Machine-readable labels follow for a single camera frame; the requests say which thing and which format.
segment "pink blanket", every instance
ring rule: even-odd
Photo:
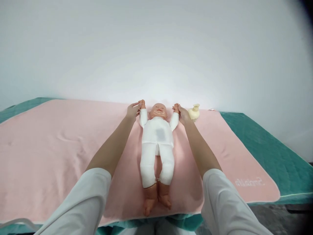
[[[118,126],[126,108],[126,104],[118,103],[51,100],[1,123],[0,223],[16,218],[28,218],[37,224],[47,220]],[[219,112],[201,110],[196,126],[246,202],[279,199],[275,182]],[[172,209],[159,205],[152,217],[196,214],[203,205],[202,181],[182,124],[173,134]],[[100,226],[144,218],[139,169],[141,137],[137,120],[112,179]]]

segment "white backdrop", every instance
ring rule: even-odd
[[[283,0],[2,0],[0,110],[39,96],[200,103],[313,161],[311,32]]]

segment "white baby outfit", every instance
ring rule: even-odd
[[[161,156],[162,161],[160,182],[165,185],[171,184],[174,171],[172,132],[178,122],[178,113],[173,113],[171,121],[168,123],[161,117],[154,117],[148,121],[147,109],[140,110],[140,125],[143,127],[140,171],[144,188],[149,188],[156,183],[154,174],[155,155]]]

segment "massage table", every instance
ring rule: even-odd
[[[18,105],[11,106],[0,112],[0,123],[7,119],[30,110],[50,98],[36,98],[25,101]],[[280,199],[272,204],[304,204],[313,199],[313,167],[286,147],[283,143],[269,134],[260,125],[250,119],[243,113],[220,112],[223,119],[227,122],[231,130],[241,140],[244,146],[249,150],[253,157],[259,162],[263,169],[275,181],[280,191]],[[249,203],[249,205],[268,204],[268,202]],[[198,226],[201,222],[201,216],[174,215],[170,219],[191,226],[186,228],[192,230],[192,226]],[[145,220],[126,221],[124,223],[133,223],[137,226],[145,223]],[[107,228],[99,228],[99,234],[116,232],[123,228],[121,224],[112,226],[110,231]],[[29,232],[24,225],[11,225],[7,228],[0,229],[0,234],[6,234],[7,231],[16,233]]]

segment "doll head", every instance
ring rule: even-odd
[[[150,111],[151,119],[154,117],[161,117],[164,120],[167,119],[167,111],[164,104],[157,103],[155,104]]]

